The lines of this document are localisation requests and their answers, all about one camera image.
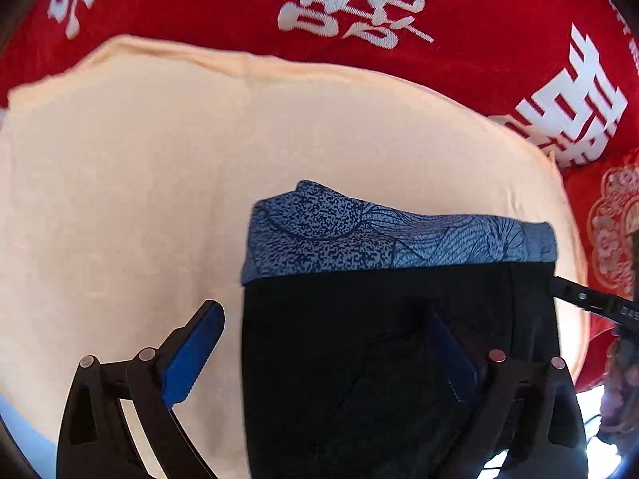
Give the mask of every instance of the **red pillow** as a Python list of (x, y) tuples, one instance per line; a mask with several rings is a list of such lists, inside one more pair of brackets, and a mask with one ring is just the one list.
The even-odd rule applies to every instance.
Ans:
[(409, 79), (562, 166), (639, 146), (639, 50), (608, 0), (38, 0), (0, 61), (0, 106), (122, 33)]
[[(589, 262), (592, 288), (632, 299), (632, 233), (639, 230), (639, 149), (608, 157), (565, 174), (566, 192)], [(591, 338), (611, 327), (593, 316)], [(587, 366), (577, 385), (587, 387), (603, 375), (606, 349), (613, 338), (589, 348)]]

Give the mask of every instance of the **metal rivet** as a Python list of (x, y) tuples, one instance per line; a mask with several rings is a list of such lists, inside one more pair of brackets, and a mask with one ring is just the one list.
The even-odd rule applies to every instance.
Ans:
[(155, 357), (155, 350), (152, 347), (146, 347), (137, 356), (142, 362), (148, 362)]
[(80, 361), (80, 367), (83, 367), (85, 369), (87, 367), (91, 367), (94, 361), (95, 358), (93, 358), (90, 354), (88, 354), (87, 356), (83, 356), (82, 360)]
[(554, 356), (550, 359), (550, 363), (553, 365), (555, 369), (563, 369), (566, 367), (566, 363), (563, 358), (560, 356)]
[(491, 349), (488, 353), (488, 358), (493, 362), (503, 362), (506, 360), (506, 353), (501, 349)]

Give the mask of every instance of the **black plastic strap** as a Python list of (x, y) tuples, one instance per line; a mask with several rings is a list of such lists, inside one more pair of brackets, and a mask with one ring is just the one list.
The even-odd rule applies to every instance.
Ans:
[[(187, 348), (208, 357), (224, 327), (223, 309), (215, 301), (206, 301), (184, 328), (175, 330), (159, 350), (151, 350), (151, 360), (142, 360), (140, 353), (130, 361), (108, 364), (93, 356), (83, 359), (85, 365), (79, 365), (75, 372), (63, 415), (58, 479), (152, 479), (135, 448), (121, 399), (133, 400), (167, 477), (216, 479), (162, 398), (167, 365), (183, 350), (201, 321), (210, 318), (220, 332), (204, 341), (197, 339), (194, 349)], [(198, 361), (184, 374), (194, 380), (205, 361)]]
[(612, 294), (606, 294), (561, 277), (550, 280), (550, 293), (557, 299), (604, 317), (630, 331), (639, 333), (639, 305)]

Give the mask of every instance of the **red bedding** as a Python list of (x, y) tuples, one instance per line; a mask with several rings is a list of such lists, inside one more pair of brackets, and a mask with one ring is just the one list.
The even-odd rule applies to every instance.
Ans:
[[(590, 286), (632, 299), (631, 235), (639, 230), (639, 149), (572, 168), (564, 182), (588, 257)], [(593, 340), (578, 388), (588, 388), (603, 374), (606, 349), (614, 340), (611, 327), (593, 317)]]
[(608, 0), (38, 0), (0, 62), (0, 106), (122, 33), (386, 72), (562, 166), (639, 146), (639, 50)]

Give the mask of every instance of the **black clip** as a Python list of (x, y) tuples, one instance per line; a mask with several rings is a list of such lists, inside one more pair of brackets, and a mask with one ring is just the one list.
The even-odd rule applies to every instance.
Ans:
[(519, 400), (522, 412), (498, 477), (586, 479), (586, 435), (563, 359), (530, 363), (493, 349), (487, 360), (490, 367), (482, 401), (434, 477), (477, 478), (492, 456), (510, 409)]
[(58, 440), (58, 479), (152, 479), (120, 405), (133, 400), (153, 452), (169, 479), (216, 479), (171, 410), (183, 401), (224, 329), (224, 310), (205, 302), (158, 350), (101, 364), (82, 358)]

